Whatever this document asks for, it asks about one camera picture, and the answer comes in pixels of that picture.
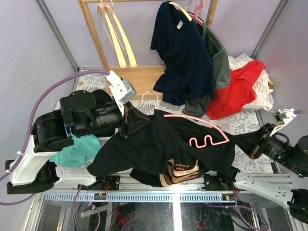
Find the black t shirt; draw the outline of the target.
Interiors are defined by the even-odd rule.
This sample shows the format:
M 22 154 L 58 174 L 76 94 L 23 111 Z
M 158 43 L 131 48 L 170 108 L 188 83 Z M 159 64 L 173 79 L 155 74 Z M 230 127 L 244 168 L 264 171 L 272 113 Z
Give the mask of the black t shirt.
M 148 125 L 129 135 L 126 139 L 119 133 L 112 136 L 98 151 L 87 170 L 96 177 L 105 177 L 127 169 L 137 181 L 154 187 L 165 187 L 182 183 L 215 171 L 223 176 L 235 174 L 232 166 L 236 135 L 225 133 L 228 143 L 211 146 L 207 140 L 205 148 L 198 149 L 189 139 L 196 137 L 198 144 L 204 144 L 206 132 L 193 133 L 190 120 L 165 118 L 164 111 L 155 110 Z M 213 141 L 224 138 L 214 130 Z

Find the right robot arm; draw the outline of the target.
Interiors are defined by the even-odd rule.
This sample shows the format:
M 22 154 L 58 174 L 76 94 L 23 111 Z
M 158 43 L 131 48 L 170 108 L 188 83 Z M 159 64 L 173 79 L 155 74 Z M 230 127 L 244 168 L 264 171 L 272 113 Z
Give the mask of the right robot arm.
M 301 137 L 295 146 L 289 138 L 279 132 L 274 132 L 273 124 L 265 124 L 259 130 L 236 135 L 231 141 L 252 160 L 262 155 L 271 159 L 274 173 L 279 173 L 280 167 L 285 167 L 299 178 L 308 176 L 308 137 Z M 306 189 L 290 189 L 268 183 L 248 173 L 239 171 L 235 176 L 226 173 L 219 178 L 220 186 L 230 190 L 238 189 L 253 192 L 264 197 L 284 209 L 291 216 L 303 223 L 308 222 L 308 191 Z

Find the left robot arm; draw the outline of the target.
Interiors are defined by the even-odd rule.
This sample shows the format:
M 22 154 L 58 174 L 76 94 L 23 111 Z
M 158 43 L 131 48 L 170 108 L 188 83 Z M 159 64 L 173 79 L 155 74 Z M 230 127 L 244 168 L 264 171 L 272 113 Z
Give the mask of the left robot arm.
M 130 102 L 121 111 L 113 97 L 104 90 L 78 90 L 60 99 L 60 109 L 39 116 L 30 129 L 25 156 L 7 183 L 7 194 L 34 194 L 56 185 L 81 186 L 100 190 L 104 176 L 50 161 L 66 147 L 74 147 L 74 137 L 106 137 L 116 129 L 127 138 L 146 126 L 150 119 Z

